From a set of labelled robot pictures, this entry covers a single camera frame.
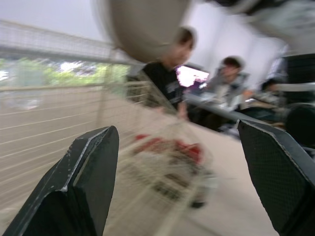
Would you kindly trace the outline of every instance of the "boy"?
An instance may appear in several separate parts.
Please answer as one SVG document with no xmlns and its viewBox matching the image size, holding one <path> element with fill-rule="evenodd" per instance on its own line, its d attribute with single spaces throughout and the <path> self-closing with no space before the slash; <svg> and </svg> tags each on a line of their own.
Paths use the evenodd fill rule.
<svg viewBox="0 0 315 236">
<path fill-rule="evenodd" d="M 246 77 L 240 75 L 243 63 L 235 57 L 227 57 L 223 61 L 223 68 L 220 73 L 212 78 L 208 83 L 206 90 L 216 93 L 218 100 L 225 100 L 231 104 L 236 96 L 243 94 L 246 90 Z M 199 124 L 219 131 L 219 128 L 228 120 L 216 114 L 202 111 Z"/>
<path fill-rule="evenodd" d="M 177 80 L 176 68 L 184 64 L 192 53 L 195 38 L 189 29 L 181 28 L 178 41 L 157 62 L 147 64 L 141 72 L 154 83 L 161 95 L 163 95 L 178 116 L 188 119 L 186 104 L 183 101 L 183 88 Z"/>
</svg>

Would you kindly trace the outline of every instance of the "person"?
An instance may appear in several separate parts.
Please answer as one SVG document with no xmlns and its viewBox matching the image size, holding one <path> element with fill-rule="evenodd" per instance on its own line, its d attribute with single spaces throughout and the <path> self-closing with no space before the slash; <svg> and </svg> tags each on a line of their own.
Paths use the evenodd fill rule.
<svg viewBox="0 0 315 236">
<path fill-rule="evenodd" d="M 170 50 L 160 60 L 147 64 L 140 71 L 144 72 L 154 83 L 160 95 L 168 100 L 171 106 L 177 110 L 178 116 L 183 119 L 188 119 L 188 115 L 186 104 L 183 101 L 184 91 L 177 80 L 176 69 L 190 58 L 194 46 L 193 32 L 187 28 L 181 28 L 178 40 Z"/>
<path fill-rule="evenodd" d="M 278 106 L 280 98 L 277 85 L 279 83 L 280 82 L 277 78 L 267 80 L 261 85 L 260 91 L 253 93 L 252 98 L 264 103 Z"/>
<path fill-rule="evenodd" d="M 227 57 L 222 61 L 223 67 L 217 76 L 212 78 L 205 90 L 215 93 L 219 102 L 231 105 L 234 98 L 246 92 L 246 76 L 241 75 L 244 65 L 237 57 Z M 219 128 L 228 121 L 219 115 L 203 110 L 198 123 L 209 129 L 220 131 Z"/>
</svg>

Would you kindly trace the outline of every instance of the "person sitting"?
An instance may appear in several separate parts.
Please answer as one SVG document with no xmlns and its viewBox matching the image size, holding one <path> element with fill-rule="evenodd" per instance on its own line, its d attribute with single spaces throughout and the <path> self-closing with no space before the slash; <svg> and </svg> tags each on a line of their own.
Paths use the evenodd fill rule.
<svg viewBox="0 0 315 236">
<path fill-rule="evenodd" d="M 188 119 L 188 115 L 186 104 L 183 101 L 184 91 L 177 79 L 176 69 L 190 58 L 194 46 L 193 32 L 187 28 L 181 28 L 178 41 L 171 46 L 170 50 L 159 61 L 147 64 L 137 76 L 141 81 L 151 80 L 159 90 L 160 97 L 166 98 L 177 110 L 178 116 L 183 119 Z M 151 101 L 155 101 L 149 106 L 158 104 L 159 108 L 163 110 L 162 104 L 156 102 L 156 97 L 153 98 L 152 94 L 149 96 Z"/>
<path fill-rule="evenodd" d="M 246 91 L 246 77 L 240 72 L 244 67 L 240 59 L 227 57 L 223 61 L 223 68 L 220 73 L 212 78 L 205 88 L 206 91 L 216 93 L 219 102 L 226 102 L 231 105 L 235 97 L 242 95 Z M 220 131 L 219 128 L 228 121 L 219 115 L 202 110 L 199 124 L 209 129 Z"/>
<path fill-rule="evenodd" d="M 277 78 L 271 78 L 261 85 L 261 90 L 253 93 L 252 98 L 271 105 L 279 105 L 279 92 L 277 84 L 280 82 Z"/>
<path fill-rule="evenodd" d="M 252 94 L 251 98 L 254 100 L 249 102 L 243 109 L 240 106 L 236 111 L 268 123 L 280 122 L 281 119 L 277 115 L 280 102 L 277 89 L 279 83 L 276 78 L 267 80 L 262 84 L 260 91 Z"/>
</svg>

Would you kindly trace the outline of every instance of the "table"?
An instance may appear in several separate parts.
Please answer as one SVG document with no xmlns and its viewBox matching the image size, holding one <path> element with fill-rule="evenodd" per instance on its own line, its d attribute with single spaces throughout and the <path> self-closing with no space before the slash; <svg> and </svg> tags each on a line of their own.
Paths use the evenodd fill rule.
<svg viewBox="0 0 315 236">
<path fill-rule="evenodd" d="M 256 121 L 260 123 L 265 123 L 261 120 L 249 117 L 245 114 L 242 114 L 236 111 L 231 111 L 228 107 L 220 106 L 219 104 L 216 104 L 214 102 L 211 102 L 211 101 L 205 102 L 201 96 L 198 96 L 192 93 L 185 94 L 184 99 L 188 104 L 202 108 L 206 111 L 209 111 L 211 113 L 217 114 L 221 117 L 224 117 L 233 121 L 238 121 L 239 119 L 245 119 L 245 120 L 252 120 L 252 121 Z"/>
</svg>

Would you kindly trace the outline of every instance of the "gray jacket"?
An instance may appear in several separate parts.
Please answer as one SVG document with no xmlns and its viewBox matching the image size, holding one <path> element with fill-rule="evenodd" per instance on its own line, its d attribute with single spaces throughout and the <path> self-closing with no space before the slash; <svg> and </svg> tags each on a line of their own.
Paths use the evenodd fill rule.
<svg viewBox="0 0 315 236">
<path fill-rule="evenodd" d="M 229 84 L 229 89 L 226 95 L 226 101 L 228 103 L 230 103 L 234 97 L 241 95 L 246 90 L 246 79 L 247 76 L 239 75 L 231 84 Z M 209 81 L 206 90 L 212 93 L 217 93 L 218 88 L 223 85 L 225 85 L 223 76 L 217 75 Z"/>
</svg>

